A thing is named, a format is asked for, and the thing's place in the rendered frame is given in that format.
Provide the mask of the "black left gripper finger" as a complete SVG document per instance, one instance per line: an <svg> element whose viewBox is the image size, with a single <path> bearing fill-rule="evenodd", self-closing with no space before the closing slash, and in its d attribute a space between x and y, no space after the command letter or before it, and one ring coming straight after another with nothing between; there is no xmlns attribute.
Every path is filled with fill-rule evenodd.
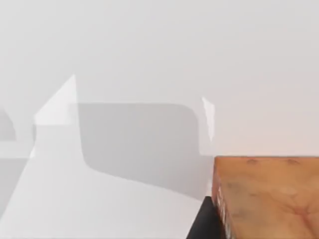
<svg viewBox="0 0 319 239"><path fill-rule="evenodd" d="M186 239L222 239L223 232L217 207L205 196Z"/></svg>

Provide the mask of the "orange brown box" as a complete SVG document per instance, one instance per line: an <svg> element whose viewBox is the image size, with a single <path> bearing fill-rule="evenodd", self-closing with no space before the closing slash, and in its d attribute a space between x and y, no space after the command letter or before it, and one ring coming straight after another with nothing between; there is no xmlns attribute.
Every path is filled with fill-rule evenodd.
<svg viewBox="0 0 319 239"><path fill-rule="evenodd" d="M222 239L319 239L319 157L217 156Z"/></svg>

